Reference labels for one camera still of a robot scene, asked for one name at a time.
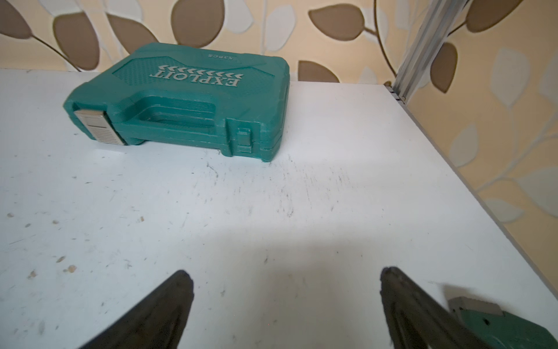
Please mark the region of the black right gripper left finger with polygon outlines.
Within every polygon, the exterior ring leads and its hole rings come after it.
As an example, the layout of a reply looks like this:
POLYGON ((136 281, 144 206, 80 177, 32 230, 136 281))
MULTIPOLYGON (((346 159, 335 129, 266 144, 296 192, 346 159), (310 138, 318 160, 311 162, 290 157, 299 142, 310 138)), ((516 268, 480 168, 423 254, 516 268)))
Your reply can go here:
POLYGON ((194 301, 194 283, 178 270, 83 348, 177 348, 194 301))

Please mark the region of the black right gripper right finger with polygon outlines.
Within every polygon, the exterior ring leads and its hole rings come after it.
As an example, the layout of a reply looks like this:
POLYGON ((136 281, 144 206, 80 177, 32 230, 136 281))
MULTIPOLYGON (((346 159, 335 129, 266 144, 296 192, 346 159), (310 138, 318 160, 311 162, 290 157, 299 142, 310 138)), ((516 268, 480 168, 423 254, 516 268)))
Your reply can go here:
POLYGON ((489 348, 397 267, 381 277, 382 305, 395 348, 489 348))

